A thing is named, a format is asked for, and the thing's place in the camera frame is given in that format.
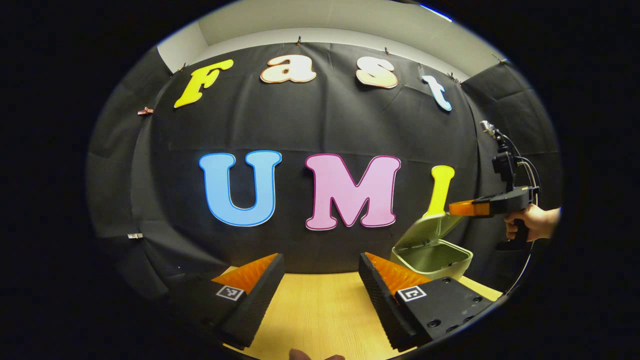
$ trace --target pink letter m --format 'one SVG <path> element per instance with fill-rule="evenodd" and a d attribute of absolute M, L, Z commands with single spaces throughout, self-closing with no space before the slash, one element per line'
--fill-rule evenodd
<path fill-rule="evenodd" d="M 366 227 L 391 225 L 394 181 L 400 160 L 393 156 L 376 156 L 371 160 L 360 183 L 356 185 L 342 158 L 335 154 L 317 154 L 305 165 L 314 172 L 314 214 L 306 221 L 311 230 L 333 229 L 338 221 L 331 216 L 331 202 L 345 225 L 351 227 L 369 201 L 367 214 L 360 223 Z"/>

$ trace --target cable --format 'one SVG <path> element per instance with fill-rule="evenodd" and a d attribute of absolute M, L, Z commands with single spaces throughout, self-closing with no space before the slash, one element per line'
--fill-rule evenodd
<path fill-rule="evenodd" d="M 520 151 L 518 151 L 518 148 L 516 147 L 516 144 L 514 144 L 513 141 L 511 141 L 511 139 L 505 134 L 500 133 L 500 135 L 502 135 L 503 138 L 509 140 L 509 142 L 511 143 L 511 146 L 513 146 L 513 149 L 516 151 L 516 154 L 518 154 L 518 156 L 521 156 Z"/>
<path fill-rule="evenodd" d="M 525 169 L 527 170 L 527 177 L 529 178 L 529 184 L 533 185 L 533 187 L 536 187 L 536 179 L 533 176 L 533 171 L 531 171 L 531 167 L 529 166 L 529 164 L 525 161 L 521 161 L 518 163 L 518 166 L 523 165 L 525 167 Z M 534 195 L 534 203 L 535 205 L 538 205 L 538 194 L 536 193 Z"/>
<path fill-rule="evenodd" d="M 531 243 L 531 248 L 533 249 L 533 243 L 536 240 L 532 241 Z M 527 269 L 527 265 L 529 264 L 529 260 L 531 259 L 531 251 L 529 251 L 529 255 L 527 256 L 527 261 L 524 263 L 524 266 L 522 267 L 522 271 L 520 272 L 520 275 L 518 275 L 518 278 L 516 279 L 516 281 L 513 283 L 513 285 L 511 285 L 511 287 L 509 288 L 509 290 L 507 290 L 504 294 L 505 295 L 509 295 L 509 293 L 511 293 L 511 290 L 513 290 L 513 288 L 516 287 L 516 285 L 518 284 L 518 281 L 520 281 L 520 278 L 522 277 L 522 275 L 524 274 L 524 270 Z"/>
<path fill-rule="evenodd" d="M 536 173 L 536 177 L 538 178 L 538 188 L 540 188 L 538 191 L 540 192 L 540 194 L 542 194 L 542 181 L 540 181 L 540 175 L 538 174 L 538 169 L 536 169 L 536 167 L 533 165 L 531 160 L 527 158 L 523 158 L 521 156 L 516 156 L 515 158 L 528 163 L 531 166 L 531 168 L 533 168 L 533 171 Z"/>

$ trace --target wooden table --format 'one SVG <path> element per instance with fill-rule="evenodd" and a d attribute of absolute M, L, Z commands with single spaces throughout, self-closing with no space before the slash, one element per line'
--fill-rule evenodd
<path fill-rule="evenodd" d="M 466 277 L 460 283 L 491 301 L 502 295 Z M 284 275 L 251 347 L 242 353 L 288 360 L 291 348 L 312 360 L 335 354 L 348 360 L 382 360 L 402 354 L 389 344 L 357 272 Z"/>

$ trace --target human hand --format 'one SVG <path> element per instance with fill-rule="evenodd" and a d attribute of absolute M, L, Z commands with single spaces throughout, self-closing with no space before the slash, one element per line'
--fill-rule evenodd
<path fill-rule="evenodd" d="M 537 205 L 529 204 L 526 209 L 510 213 L 504 218 L 507 223 L 507 238 L 515 239 L 518 226 L 514 220 L 521 219 L 529 228 L 527 241 L 534 241 L 540 238 L 550 238 L 558 221 L 560 220 L 560 208 L 553 210 L 542 210 Z"/>
<path fill-rule="evenodd" d="M 306 355 L 304 352 L 292 348 L 289 351 L 289 360 L 311 360 L 311 358 L 309 357 L 309 355 Z M 344 356 L 342 355 L 334 355 L 331 357 L 327 357 L 325 360 L 345 360 Z"/>

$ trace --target letter u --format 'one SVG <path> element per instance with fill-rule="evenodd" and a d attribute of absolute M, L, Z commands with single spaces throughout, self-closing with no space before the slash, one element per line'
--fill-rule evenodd
<path fill-rule="evenodd" d="M 255 181 L 255 204 L 248 209 L 233 205 L 229 187 L 229 169 L 236 157 L 219 152 L 200 158 L 204 170 L 205 194 L 209 210 L 218 220 L 233 226 L 260 225 L 273 215 L 275 200 L 275 166 L 282 161 L 276 151 L 253 151 L 246 155 L 245 162 L 253 167 Z"/>

